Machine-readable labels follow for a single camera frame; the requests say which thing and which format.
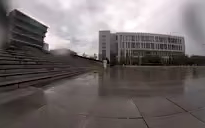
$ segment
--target cloudy sky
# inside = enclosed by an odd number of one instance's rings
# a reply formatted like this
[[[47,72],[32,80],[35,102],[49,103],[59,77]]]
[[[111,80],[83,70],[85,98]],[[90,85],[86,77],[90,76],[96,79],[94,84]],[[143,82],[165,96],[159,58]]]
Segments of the cloudy sky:
[[[186,53],[205,55],[205,0],[12,0],[49,26],[50,49],[98,53],[98,31],[181,35]]]

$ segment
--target white building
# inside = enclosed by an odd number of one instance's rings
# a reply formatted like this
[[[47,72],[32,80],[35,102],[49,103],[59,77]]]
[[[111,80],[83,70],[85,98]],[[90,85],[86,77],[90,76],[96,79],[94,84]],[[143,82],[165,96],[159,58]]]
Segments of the white building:
[[[99,31],[99,60],[130,56],[140,58],[145,55],[156,55],[169,58],[185,54],[184,37],[150,34]]]

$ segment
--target staircase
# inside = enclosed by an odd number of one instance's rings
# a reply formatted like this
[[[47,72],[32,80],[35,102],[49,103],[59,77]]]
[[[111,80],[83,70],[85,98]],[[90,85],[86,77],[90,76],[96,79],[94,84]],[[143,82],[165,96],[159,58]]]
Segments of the staircase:
[[[72,56],[55,56],[37,49],[0,49],[0,92],[41,86],[78,75],[96,63]]]

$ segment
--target multi-story building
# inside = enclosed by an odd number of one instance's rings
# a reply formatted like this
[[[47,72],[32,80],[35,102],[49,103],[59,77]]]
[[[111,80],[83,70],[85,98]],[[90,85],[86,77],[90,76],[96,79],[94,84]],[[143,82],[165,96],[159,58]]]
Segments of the multi-story building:
[[[48,27],[24,13],[13,10],[9,13],[8,43],[14,45],[28,45],[44,49],[44,38]]]
[[[141,58],[155,55],[169,58],[185,54],[184,37],[151,34],[99,31],[99,60],[120,61],[121,58]]]

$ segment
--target wet pavement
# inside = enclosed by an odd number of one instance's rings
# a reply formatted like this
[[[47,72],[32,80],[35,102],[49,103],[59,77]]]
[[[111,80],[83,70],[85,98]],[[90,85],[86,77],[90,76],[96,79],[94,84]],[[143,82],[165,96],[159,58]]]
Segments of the wet pavement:
[[[0,94],[0,128],[205,128],[205,67],[112,68]]]

